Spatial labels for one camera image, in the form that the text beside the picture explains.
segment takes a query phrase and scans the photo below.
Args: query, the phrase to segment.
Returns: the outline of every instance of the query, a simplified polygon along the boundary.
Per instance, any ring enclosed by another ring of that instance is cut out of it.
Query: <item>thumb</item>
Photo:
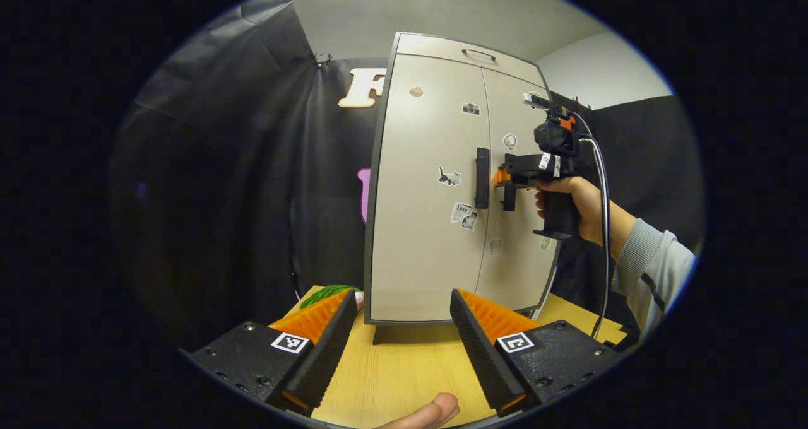
[[[539,188],[543,191],[563,192],[571,194],[573,191],[572,177],[551,180],[549,182],[539,182]]]

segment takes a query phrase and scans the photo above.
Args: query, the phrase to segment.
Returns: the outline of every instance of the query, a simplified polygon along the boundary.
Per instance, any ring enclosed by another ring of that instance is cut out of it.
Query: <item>cabinet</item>
[[[545,113],[523,103],[525,92],[548,98],[537,81],[535,65],[495,50],[396,34],[373,153],[366,322],[451,322],[453,288],[540,307],[557,242],[533,233],[543,227],[533,191],[503,211],[493,184],[505,153],[539,153],[533,128]],[[487,209],[474,208],[477,148],[491,156]]]

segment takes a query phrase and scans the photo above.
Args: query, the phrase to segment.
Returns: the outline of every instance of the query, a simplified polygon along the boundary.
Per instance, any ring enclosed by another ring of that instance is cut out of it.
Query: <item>white wall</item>
[[[612,32],[581,39],[536,61],[549,89],[592,109],[673,95],[643,56]]]

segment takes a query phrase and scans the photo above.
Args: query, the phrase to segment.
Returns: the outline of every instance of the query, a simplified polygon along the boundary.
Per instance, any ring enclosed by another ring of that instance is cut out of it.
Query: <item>wooden table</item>
[[[312,287],[300,300],[320,288]],[[288,314],[299,306],[300,302]],[[364,323],[362,311],[312,418],[360,429],[377,427],[416,411],[438,392],[456,395],[460,406],[459,414],[447,426],[496,414],[488,407],[454,325],[386,326],[380,331],[382,343],[372,345],[376,327]],[[597,314],[550,294],[537,322],[543,325],[557,320],[590,333]],[[617,344],[626,337],[620,328],[618,323],[603,320],[597,340]]]

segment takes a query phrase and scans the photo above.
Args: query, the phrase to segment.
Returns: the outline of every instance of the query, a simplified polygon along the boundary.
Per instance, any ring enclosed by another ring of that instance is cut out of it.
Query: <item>cable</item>
[[[609,276],[609,259],[611,259],[609,252],[609,185],[606,183],[606,168],[603,165],[603,155],[600,153],[600,147],[598,147],[595,138],[592,137],[592,131],[589,130],[588,124],[580,115],[575,112],[570,113],[575,115],[582,122],[583,127],[586,128],[588,136],[582,136],[579,141],[588,142],[592,145],[592,151],[595,154],[595,167],[597,167],[598,179],[600,179],[600,224],[602,227],[601,234],[603,235],[603,253],[606,255],[606,280],[604,282],[603,303],[600,306],[600,314],[598,314],[598,320],[592,329],[591,336],[595,338],[600,333],[600,324],[603,323],[603,318],[606,315],[606,304],[609,302],[609,287],[611,287]]]

